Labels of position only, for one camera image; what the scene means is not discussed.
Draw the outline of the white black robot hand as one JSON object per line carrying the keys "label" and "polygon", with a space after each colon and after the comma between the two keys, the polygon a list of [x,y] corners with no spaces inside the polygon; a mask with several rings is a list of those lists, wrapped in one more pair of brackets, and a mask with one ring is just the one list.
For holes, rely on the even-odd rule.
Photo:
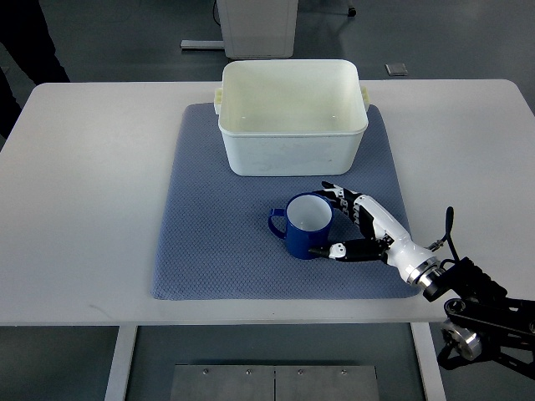
{"label": "white black robot hand", "polygon": [[410,233],[374,198],[324,181],[316,193],[358,228],[359,239],[316,246],[315,256],[342,262],[382,261],[411,286],[426,289],[444,273],[433,251],[415,244]]}

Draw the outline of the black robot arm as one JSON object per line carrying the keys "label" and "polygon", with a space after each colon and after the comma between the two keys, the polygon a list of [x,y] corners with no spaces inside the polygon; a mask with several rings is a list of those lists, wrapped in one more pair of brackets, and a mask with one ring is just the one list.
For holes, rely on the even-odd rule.
{"label": "black robot arm", "polygon": [[534,302],[510,298],[507,290],[471,259],[459,257],[451,238],[453,221],[450,206],[446,209],[445,235],[431,249],[447,244],[451,258],[439,262],[431,285],[423,291],[430,302],[449,291],[456,294],[444,303],[447,319],[441,333],[445,346],[438,354],[438,364],[453,370],[494,361],[533,379],[534,361],[522,361],[504,350],[534,354]]}

